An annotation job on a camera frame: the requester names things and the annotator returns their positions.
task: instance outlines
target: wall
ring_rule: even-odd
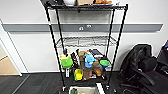
[[[119,52],[114,70],[119,70],[126,53],[138,43],[151,44],[153,55],[157,56],[161,46],[166,42],[168,33],[167,0],[120,0],[120,5],[129,4],[125,23],[162,23],[161,31],[156,32],[124,32],[122,34]],[[55,12],[50,11],[52,23],[56,23]],[[117,11],[114,23],[121,23],[123,11]],[[60,12],[61,23],[110,23],[109,12]],[[0,1],[0,18],[5,24],[45,24],[46,15],[40,0],[3,0]],[[64,36],[107,35],[107,33],[85,32],[64,33]],[[22,32],[10,33],[23,63],[29,72],[54,72],[58,65],[49,32]],[[110,47],[109,58],[112,60],[115,47]]]
[[[6,55],[5,51],[3,50],[2,46],[0,45],[0,60],[1,60],[2,58],[6,57],[6,56],[7,56],[7,55]]]

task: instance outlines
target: office chair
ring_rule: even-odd
[[[120,76],[125,78],[121,86],[137,88],[140,94],[168,94],[168,78],[155,71],[157,59],[151,54],[151,45],[138,44],[123,60]]]
[[[168,77],[168,41],[162,46],[157,61],[156,71]]]

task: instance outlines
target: lid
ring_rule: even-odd
[[[103,66],[108,66],[110,64],[110,62],[107,60],[100,60],[100,64]]]
[[[73,61],[72,59],[64,59],[61,61],[61,65],[64,67],[64,68],[70,68],[73,64]]]

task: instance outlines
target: wire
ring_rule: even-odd
[[[128,91],[128,92],[131,92],[132,94],[135,94],[133,91],[128,90],[128,89],[124,89],[122,94],[124,94],[124,93],[125,93],[125,91]]]

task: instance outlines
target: white box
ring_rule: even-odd
[[[93,4],[93,0],[77,0],[78,5]]]
[[[85,93],[85,94],[105,94],[102,88],[101,83],[96,83],[96,87],[78,87],[78,86],[71,86],[69,89],[69,94],[71,94],[71,90],[73,88],[77,89],[78,93]]]

